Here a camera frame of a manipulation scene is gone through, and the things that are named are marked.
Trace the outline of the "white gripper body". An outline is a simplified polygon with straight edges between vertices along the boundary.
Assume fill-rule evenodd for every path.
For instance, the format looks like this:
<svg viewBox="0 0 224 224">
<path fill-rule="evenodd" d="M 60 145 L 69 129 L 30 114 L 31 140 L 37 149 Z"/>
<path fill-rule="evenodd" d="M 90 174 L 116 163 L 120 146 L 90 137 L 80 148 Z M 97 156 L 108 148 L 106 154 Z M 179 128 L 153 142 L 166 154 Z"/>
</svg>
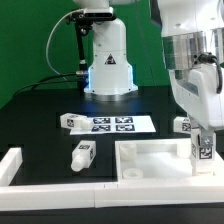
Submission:
<svg viewBox="0 0 224 224">
<path fill-rule="evenodd" d="M 217 93 L 217 71 L 211 64 L 191 70 L 170 70 L 176 103 L 206 130 L 224 129 L 224 89 Z"/>
</svg>

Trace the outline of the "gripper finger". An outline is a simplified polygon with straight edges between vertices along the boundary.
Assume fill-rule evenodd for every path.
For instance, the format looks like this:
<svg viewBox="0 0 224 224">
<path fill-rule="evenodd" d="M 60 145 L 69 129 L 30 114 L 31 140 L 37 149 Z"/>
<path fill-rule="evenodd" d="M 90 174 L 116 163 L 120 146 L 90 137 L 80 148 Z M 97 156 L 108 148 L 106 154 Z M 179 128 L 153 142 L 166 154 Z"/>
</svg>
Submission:
<svg viewBox="0 0 224 224">
<path fill-rule="evenodd" d="M 214 132 L 211 130 L 206 130 L 204 128 L 200 129 L 200 145 L 202 147 L 212 147 L 213 146 L 213 138 L 214 138 Z"/>
</svg>

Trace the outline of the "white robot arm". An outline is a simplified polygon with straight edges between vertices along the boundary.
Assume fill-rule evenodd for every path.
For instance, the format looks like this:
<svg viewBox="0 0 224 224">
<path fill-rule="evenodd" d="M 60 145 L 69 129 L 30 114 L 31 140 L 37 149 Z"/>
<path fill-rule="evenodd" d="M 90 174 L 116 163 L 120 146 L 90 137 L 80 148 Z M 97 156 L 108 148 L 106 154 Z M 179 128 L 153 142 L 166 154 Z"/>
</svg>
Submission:
<svg viewBox="0 0 224 224">
<path fill-rule="evenodd" d="M 120 96 L 137 87 L 126 59 L 126 28 L 113 7 L 134 0 L 73 0 L 93 28 L 93 63 L 86 92 Z M 163 60 L 177 104 L 198 132 L 192 140 L 212 146 L 224 129 L 224 0 L 149 0 L 161 27 Z"/>
</svg>

